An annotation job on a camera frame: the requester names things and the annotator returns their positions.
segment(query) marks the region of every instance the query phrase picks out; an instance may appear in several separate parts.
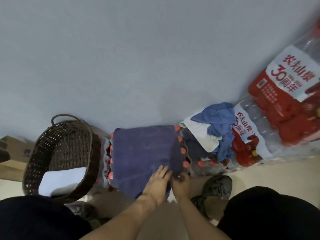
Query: white towel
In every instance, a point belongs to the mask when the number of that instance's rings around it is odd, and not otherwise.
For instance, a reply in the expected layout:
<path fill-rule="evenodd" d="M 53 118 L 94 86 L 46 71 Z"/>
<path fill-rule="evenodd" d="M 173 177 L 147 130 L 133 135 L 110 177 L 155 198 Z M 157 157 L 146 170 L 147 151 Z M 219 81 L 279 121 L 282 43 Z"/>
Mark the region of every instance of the white towel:
<path fill-rule="evenodd" d="M 39 194 L 43 196 L 62 196 L 74 190 L 85 176 L 87 168 L 73 168 L 49 171 L 43 175 Z"/>
<path fill-rule="evenodd" d="M 210 124 L 199 123 L 191 120 L 191 117 L 201 113 L 202 111 L 203 109 L 200 112 L 194 113 L 193 115 L 187 117 L 184 121 L 180 122 L 180 126 L 182 128 L 188 128 L 203 149 L 205 149 L 207 152 L 212 152 L 217 148 L 219 145 L 219 140 L 221 140 L 222 137 L 208 135 L 207 128 L 211 126 Z"/>

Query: gray wall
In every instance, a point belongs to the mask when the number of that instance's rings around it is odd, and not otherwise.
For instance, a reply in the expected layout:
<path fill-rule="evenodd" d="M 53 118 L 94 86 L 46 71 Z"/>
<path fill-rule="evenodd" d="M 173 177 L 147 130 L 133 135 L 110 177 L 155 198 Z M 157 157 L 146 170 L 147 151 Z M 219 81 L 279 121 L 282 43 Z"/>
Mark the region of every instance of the gray wall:
<path fill-rule="evenodd" d="M 239 96 L 320 0 L 1 0 L 0 133 L 57 113 L 107 132 L 177 124 Z"/>

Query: blue crumpled cloth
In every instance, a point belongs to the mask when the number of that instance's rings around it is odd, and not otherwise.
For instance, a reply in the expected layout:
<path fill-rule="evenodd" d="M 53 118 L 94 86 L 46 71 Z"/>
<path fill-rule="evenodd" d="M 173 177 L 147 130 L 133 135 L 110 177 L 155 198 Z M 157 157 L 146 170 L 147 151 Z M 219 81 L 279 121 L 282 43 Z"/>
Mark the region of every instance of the blue crumpled cloth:
<path fill-rule="evenodd" d="M 219 140 L 219 146 L 212 152 L 217 155 L 218 162 L 234 155 L 231 149 L 232 141 L 235 138 L 232 134 L 232 125 L 236 123 L 236 116 L 232 104 L 212 104 L 201 113 L 193 116 L 191 120 L 210 124 L 211 126 L 208 127 L 207 133 L 216 137 L 222 137 Z"/>
<path fill-rule="evenodd" d="M 168 166 L 173 177 L 183 169 L 184 158 L 173 125 L 118 128 L 112 146 L 114 184 L 130 198 L 141 195 L 160 165 Z"/>

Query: wicker basket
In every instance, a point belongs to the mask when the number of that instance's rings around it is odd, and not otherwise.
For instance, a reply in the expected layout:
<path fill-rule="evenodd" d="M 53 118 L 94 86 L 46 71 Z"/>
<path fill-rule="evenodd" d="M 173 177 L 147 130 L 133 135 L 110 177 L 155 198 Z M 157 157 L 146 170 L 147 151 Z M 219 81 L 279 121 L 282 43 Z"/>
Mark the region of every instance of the wicker basket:
<path fill-rule="evenodd" d="M 54 119 L 59 116 L 75 120 L 55 124 Z M 89 125 L 75 116 L 58 114 L 51 119 L 51 124 L 35 143 L 23 175 L 22 190 L 25 195 L 38 194 L 47 171 L 87 167 L 84 178 L 71 193 L 53 198 L 64 204 L 71 203 L 85 196 L 97 179 L 101 142 Z"/>

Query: white label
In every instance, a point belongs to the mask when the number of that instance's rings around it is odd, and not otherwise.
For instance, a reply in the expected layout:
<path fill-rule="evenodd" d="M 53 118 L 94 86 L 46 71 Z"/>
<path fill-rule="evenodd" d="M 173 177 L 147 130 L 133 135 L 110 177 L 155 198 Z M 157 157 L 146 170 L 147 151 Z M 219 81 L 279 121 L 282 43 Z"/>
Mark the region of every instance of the white label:
<path fill-rule="evenodd" d="M 250 120 L 248 113 L 240 106 L 240 103 L 235 105 L 233 109 L 237 120 L 237 123 L 233 125 L 233 129 L 240 135 L 242 141 L 245 144 L 254 140 L 258 141 L 258 144 L 255 148 L 257 153 L 263 159 L 273 157 L 273 155 L 266 147 L 266 142 L 264 138 L 258 132 L 258 129 L 254 122 Z"/>
<path fill-rule="evenodd" d="M 302 102 L 305 91 L 320 80 L 320 66 L 309 55 L 290 45 L 266 68 L 269 78 L 286 93 Z"/>

